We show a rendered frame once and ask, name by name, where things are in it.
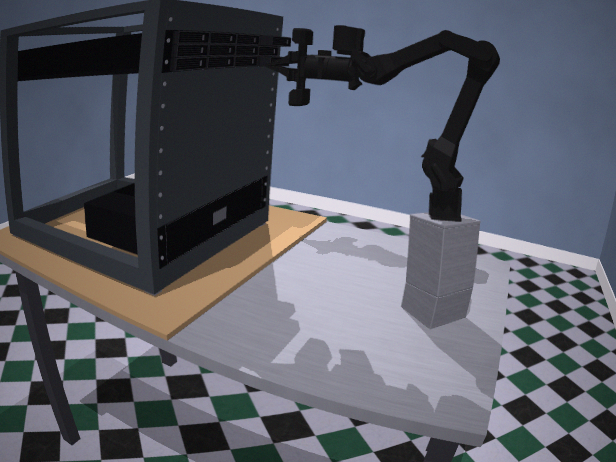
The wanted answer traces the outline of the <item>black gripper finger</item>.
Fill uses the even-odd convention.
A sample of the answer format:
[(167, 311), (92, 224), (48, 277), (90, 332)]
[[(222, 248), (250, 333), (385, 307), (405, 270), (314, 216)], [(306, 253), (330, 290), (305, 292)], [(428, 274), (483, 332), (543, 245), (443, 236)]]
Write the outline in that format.
[(266, 65), (282, 65), (281, 63), (283, 63), (283, 64), (294, 64), (295, 62), (291, 62), (291, 53), (292, 52), (296, 52), (296, 51), (289, 51), (287, 56), (285, 56), (285, 57), (283, 57), (283, 58), (281, 58), (279, 60), (267, 63)]
[[(291, 73), (292, 71), (295, 71), (297, 69), (292, 68), (292, 70), (287, 69), (288, 67), (281, 67), (281, 66), (274, 66), (274, 65), (266, 65), (267, 68), (270, 68), (272, 70), (275, 70), (279, 73), (281, 73), (282, 75), (286, 76), (287, 81), (291, 81)], [(279, 68), (281, 67), (281, 68)]]

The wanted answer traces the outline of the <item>tan flat board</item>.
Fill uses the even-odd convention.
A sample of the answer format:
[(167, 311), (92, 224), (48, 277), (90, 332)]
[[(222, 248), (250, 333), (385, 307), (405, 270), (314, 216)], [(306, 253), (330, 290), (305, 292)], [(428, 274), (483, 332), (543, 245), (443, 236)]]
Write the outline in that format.
[[(169, 340), (326, 221), (326, 217), (269, 206), (263, 226), (155, 296), (16, 237), (9, 226), (0, 229), (0, 254), (106, 312)], [(84, 207), (45, 224), (138, 257), (88, 238)]]

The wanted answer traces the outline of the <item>black server rack frame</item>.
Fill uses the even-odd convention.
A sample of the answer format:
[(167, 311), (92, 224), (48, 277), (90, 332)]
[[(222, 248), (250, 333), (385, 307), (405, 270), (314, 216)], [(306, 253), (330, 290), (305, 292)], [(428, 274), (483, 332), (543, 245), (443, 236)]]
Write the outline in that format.
[[(63, 27), (140, 13), (141, 25)], [(174, 31), (282, 36), (282, 27), (283, 16), (273, 14), (145, 0), (2, 30), (0, 124), (10, 233), (155, 296), (263, 226), (279, 72), (264, 66), (172, 72), (171, 52)], [(21, 36), (58, 33), (116, 36), (18, 51)], [(125, 116), (128, 74), (138, 72), (134, 180), (124, 177)], [(18, 81), (98, 75), (113, 75), (110, 179), (23, 211)], [(45, 224), (83, 207), (88, 238), (138, 257)]]

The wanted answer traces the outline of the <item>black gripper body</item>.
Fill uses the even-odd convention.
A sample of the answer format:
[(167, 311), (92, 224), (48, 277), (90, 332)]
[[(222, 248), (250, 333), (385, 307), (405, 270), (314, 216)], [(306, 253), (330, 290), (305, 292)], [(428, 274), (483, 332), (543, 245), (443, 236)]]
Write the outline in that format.
[(294, 28), (292, 41), (299, 44), (298, 51), (291, 53), (291, 62), (298, 63), (297, 70), (291, 73), (291, 81), (296, 82), (298, 90), (289, 92), (288, 104), (304, 106), (310, 103), (310, 89), (305, 88), (305, 78), (330, 80), (327, 65), (331, 56), (307, 55), (307, 45), (313, 45), (313, 31), (310, 29)]

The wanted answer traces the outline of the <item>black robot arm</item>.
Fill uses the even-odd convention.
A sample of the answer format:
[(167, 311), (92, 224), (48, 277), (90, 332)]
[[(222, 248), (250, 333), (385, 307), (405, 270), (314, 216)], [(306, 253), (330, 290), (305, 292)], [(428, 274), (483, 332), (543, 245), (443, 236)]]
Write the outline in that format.
[(488, 41), (477, 42), (443, 30), (396, 52), (371, 57), (360, 52), (363, 51), (364, 36), (362, 28), (336, 25), (333, 49), (337, 54), (347, 53), (342, 55), (351, 57), (331, 56), (332, 51), (318, 50), (318, 55), (331, 56), (327, 65), (329, 79), (349, 82), (350, 90), (362, 85), (359, 78), (366, 83), (383, 85), (404, 69), (450, 50), (469, 58), (466, 79), (444, 131), (438, 141), (429, 139), (421, 156), (424, 157), (423, 171), (430, 178), (432, 188), (436, 189), (429, 197), (431, 219), (461, 222), (462, 189), (458, 187), (464, 178), (455, 168), (459, 143), (483, 86), (500, 63), (496, 48)]

